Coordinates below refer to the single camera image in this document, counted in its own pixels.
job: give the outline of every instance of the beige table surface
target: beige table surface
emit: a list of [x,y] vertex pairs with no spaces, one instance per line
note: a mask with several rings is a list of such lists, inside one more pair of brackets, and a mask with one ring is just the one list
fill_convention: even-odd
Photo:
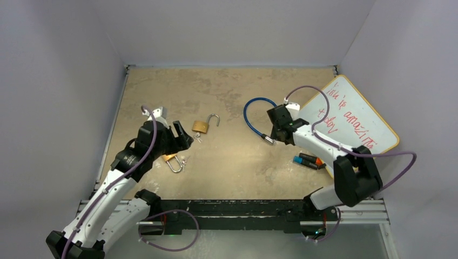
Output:
[[[106,156],[102,179],[115,155],[137,136],[145,121],[140,106],[164,106],[167,121],[179,120],[189,135],[195,120],[205,121],[211,113],[220,116],[219,127],[212,118],[202,143],[195,141],[180,152],[188,158],[185,169],[170,171],[159,158],[126,199],[146,188],[163,199],[301,199],[332,183],[322,169],[314,171],[292,162],[306,150],[278,143],[270,146],[245,124],[243,108],[254,97],[266,97],[281,104],[284,96],[300,85],[324,87],[334,78],[329,69],[132,69]],[[303,105],[316,94],[303,89],[290,100]],[[270,134],[266,111],[272,105],[257,101],[248,108],[248,118],[259,131]]]

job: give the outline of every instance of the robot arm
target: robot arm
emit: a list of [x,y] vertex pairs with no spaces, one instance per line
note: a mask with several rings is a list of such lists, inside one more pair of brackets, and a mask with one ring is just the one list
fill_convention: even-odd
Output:
[[353,207],[382,188],[383,183],[373,158],[357,158],[340,150],[345,148],[355,153],[370,154],[368,148],[353,148],[320,134],[322,138],[338,143],[339,148],[322,142],[314,136],[310,123],[298,118],[299,109],[298,104],[289,103],[272,108],[267,114],[273,124],[272,139],[305,148],[334,170],[333,185],[305,197],[310,209],[323,210],[341,204]]
[[[128,204],[126,210],[110,218],[120,200],[152,168],[155,159],[164,154],[169,155],[186,150],[193,142],[193,138],[186,134],[179,121],[173,122],[178,136],[173,135],[171,127],[165,120],[166,109],[163,107],[154,110],[152,114],[144,111],[144,115],[148,116],[148,120],[140,127],[137,137],[129,141],[124,150],[116,155],[111,164],[111,170],[101,187],[83,211],[62,232],[52,231],[49,234],[46,243],[55,258],[63,257],[62,253],[69,239],[71,244],[66,258],[103,258],[104,252],[108,251],[112,244],[136,222],[148,217],[151,213],[157,213],[155,206],[160,198],[156,194],[141,190]],[[142,159],[151,146],[154,130],[151,116],[154,116],[157,125],[154,146],[132,174],[123,178],[123,175]],[[115,181],[116,183],[108,190],[107,186],[111,186]],[[80,216],[85,214],[87,217],[81,223]]]

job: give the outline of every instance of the padlock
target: padlock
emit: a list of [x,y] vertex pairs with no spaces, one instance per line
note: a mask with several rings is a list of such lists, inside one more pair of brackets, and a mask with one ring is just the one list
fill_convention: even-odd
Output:
[[218,118],[218,121],[216,122],[216,126],[218,127],[219,126],[219,116],[212,113],[208,116],[207,122],[203,122],[199,120],[194,121],[194,125],[192,126],[192,131],[207,133],[208,127],[209,127],[208,123],[210,122],[210,118],[212,116],[215,116],[216,118]]
[[[180,166],[180,169],[178,169],[178,170],[173,169],[172,165],[170,164],[170,160],[173,159],[173,158],[175,158],[175,160],[178,162],[178,164]],[[169,165],[170,169],[174,173],[179,173],[183,169],[183,165],[181,164],[180,160],[178,159],[177,154],[162,155],[162,159],[164,159],[164,162],[166,162]]]

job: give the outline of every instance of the cable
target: cable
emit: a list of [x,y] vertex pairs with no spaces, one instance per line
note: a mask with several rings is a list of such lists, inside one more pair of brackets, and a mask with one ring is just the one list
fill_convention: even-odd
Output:
[[270,100],[270,99],[267,99],[267,98],[264,98],[264,97],[256,97],[256,98],[253,98],[251,100],[249,100],[246,104],[245,104],[245,107],[244,107],[244,119],[245,119],[245,122],[246,124],[248,125],[248,127],[250,127],[250,129],[252,131],[254,131],[257,135],[259,135],[262,139],[266,140],[269,144],[274,144],[275,142],[269,137],[267,136],[266,134],[262,134],[259,130],[255,129],[251,123],[248,121],[248,117],[246,116],[246,109],[248,108],[248,105],[250,105],[252,102],[254,101],[259,101],[259,100],[262,100],[262,101],[266,101],[266,102],[269,102],[270,104],[272,104],[274,107],[276,107],[277,105],[274,103],[274,101]]
[[[145,111],[149,112],[149,114],[150,114],[150,116],[152,118],[152,121],[153,121],[153,139],[151,140],[150,147],[148,148],[146,153],[143,155],[143,157],[138,161],[138,163],[136,163],[132,168],[130,168],[127,172],[125,172],[123,175],[118,177],[116,180],[114,180],[111,184],[109,184],[105,188],[105,190],[107,190],[107,192],[102,192],[102,193],[100,193],[99,196],[97,196],[97,198],[93,201],[93,203],[91,203],[91,205],[89,205],[89,207],[87,208],[86,212],[81,216],[81,218],[79,219],[78,223],[75,226],[75,229],[79,229],[81,227],[83,222],[86,220],[86,218],[89,216],[89,214],[94,209],[94,207],[98,204],[98,202],[103,198],[103,196],[105,194],[107,194],[109,192],[109,190],[114,185],[116,185],[121,179],[126,178],[127,176],[131,175],[137,169],[137,167],[140,166],[145,161],[145,159],[150,155],[151,151],[153,150],[153,146],[154,146],[154,143],[156,142],[156,137],[157,137],[157,122],[156,122],[156,119],[155,119],[155,117],[153,115],[153,112],[148,107],[146,107],[145,105],[142,105],[142,112],[145,112]],[[72,233],[69,236],[69,239],[65,243],[64,250],[62,252],[62,259],[65,259],[67,257],[67,253],[68,253],[68,250],[70,248],[70,243],[73,241],[73,238],[75,238],[76,233],[77,233],[77,231],[73,230]]]
[[330,238],[332,235],[334,235],[335,231],[337,230],[337,227],[339,226],[340,222],[342,221],[342,212],[340,211],[340,209],[338,207],[334,207],[334,208],[338,212],[338,215],[337,215],[337,221],[335,223],[335,226],[332,228],[332,230],[321,239],[313,239],[313,238],[310,238],[310,237],[306,236],[305,237],[305,241],[318,243],[318,242],[324,241],[324,240]]
[[172,213],[172,212],[183,212],[183,213],[186,213],[187,215],[189,215],[192,218],[192,220],[196,224],[196,236],[194,237],[194,239],[192,240],[192,242],[190,244],[188,244],[187,246],[185,246],[183,248],[179,248],[179,249],[170,249],[170,248],[165,248],[165,247],[158,246],[157,244],[153,244],[150,241],[146,240],[142,236],[142,233],[140,231],[140,227],[138,227],[138,236],[140,237],[140,239],[138,241],[143,241],[144,243],[149,244],[152,247],[156,247],[158,249],[161,249],[161,250],[164,250],[164,251],[168,251],[168,252],[180,252],[180,251],[184,251],[184,250],[188,249],[189,247],[193,246],[196,243],[197,238],[199,237],[200,229],[199,229],[199,223],[197,222],[196,217],[194,217],[194,215],[192,215],[190,212],[188,212],[186,210],[182,210],[182,209],[173,209],[173,210],[168,210],[166,212],[162,212],[162,213],[159,213],[159,214],[156,214],[156,215],[152,215],[151,217],[147,217],[143,221],[151,220],[151,219],[153,219],[155,217],[159,217],[159,216],[162,216],[162,215],[165,215],[165,214],[168,214],[168,213]]
[[387,153],[384,153],[384,154],[358,154],[358,153],[354,153],[353,151],[351,150],[348,150],[346,148],[343,148],[343,147],[340,147],[338,144],[335,144],[335,143],[332,143],[331,141],[328,141],[324,138],[322,138],[320,135],[318,135],[316,133],[316,130],[315,130],[315,126],[318,124],[318,123],[321,123],[323,122],[327,117],[328,117],[328,114],[329,114],[329,108],[330,108],[330,105],[329,105],[329,100],[327,98],[327,96],[325,95],[325,93],[315,87],[315,86],[311,86],[311,85],[303,85],[303,86],[299,86],[297,88],[295,88],[293,91],[291,91],[286,97],[285,97],[285,102],[287,103],[288,102],[288,98],[290,97],[290,95],[292,93],[294,93],[295,91],[301,89],[301,88],[313,88],[315,90],[317,90],[318,92],[321,93],[321,95],[323,95],[325,97],[325,100],[326,100],[326,113],[324,115],[324,117],[315,122],[314,124],[312,124],[312,132],[313,134],[316,136],[316,138],[318,138],[319,140],[321,140],[322,142],[328,144],[328,145],[331,145],[333,147],[336,147],[336,148],[339,148],[343,151],[345,151],[346,153],[350,154],[350,155],[353,155],[355,157],[358,157],[358,158],[381,158],[381,157],[387,157],[387,156],[398,156],[398,155],[407,155],[407,154],[410,154],[412,155],[412,160],[410,161],[410,163],[406,166],[406,168],[404,168],[395,178],[393,178],[390,182],[388,182],[386,185],[384,185],[378,192],[381,192],[383,190],[385,190],[386,188],[390,187],[392,184],[394,184],[397,180],[399,180],[399,178],[401,178],[411,167],[412,165],[415,163],[416,161],[416,158],[417,158],[417,155],[415,152],[413,151],[402,151],[402,152],[387,152]]

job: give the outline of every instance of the black joint housing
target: black joint housing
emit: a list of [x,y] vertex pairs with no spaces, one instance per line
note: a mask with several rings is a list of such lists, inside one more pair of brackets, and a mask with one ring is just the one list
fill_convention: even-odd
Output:
[[148,216],[156,215],[162,212],[160,205],[161,199],[156,193],[150,192],[147,189],[142,189],[135,193],[135,198],[144,200],[146,204],[150,206],[150,213]]
[[279,105],[267,111],[272,123],[271,139],[294,145],[293,133],[301,126],[308,125],[303,119],[293,121],[285,105]]
[[[370,154],[365,146],[353,152]],[[368,198],[383,186],[374,158],[359,158],[353,155],[339,156],[334,161],[334,186],[337,197],[347,206],[353,207]]]
[[[55,259],[61,259],[64,252],[67,238],[64,237],[64,232],[52,231],[46,238],[46,244],[51,250],[52,256]],[[103,252],[103,245],[105,241],[96,241],[92,248],[81,247],[80,242],[71,243],[66,254],[67,259],[103,259],[105,252]]]

